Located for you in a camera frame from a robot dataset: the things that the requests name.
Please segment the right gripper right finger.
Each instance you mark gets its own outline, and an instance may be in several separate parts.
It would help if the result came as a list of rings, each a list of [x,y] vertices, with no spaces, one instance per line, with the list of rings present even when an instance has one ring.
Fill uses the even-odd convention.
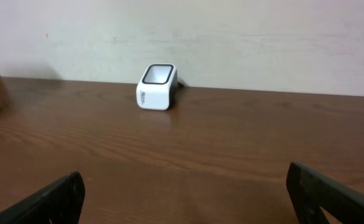
[[[364,223],[364,195],[298,162],[289,165],[286,187],[299,223]]]

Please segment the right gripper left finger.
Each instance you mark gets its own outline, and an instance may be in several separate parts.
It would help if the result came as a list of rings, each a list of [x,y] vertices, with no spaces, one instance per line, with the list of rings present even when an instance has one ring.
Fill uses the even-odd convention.
[[[85,184],[78,171],[52,182],[0,212],[0,224],[77,224],[85,198]]]

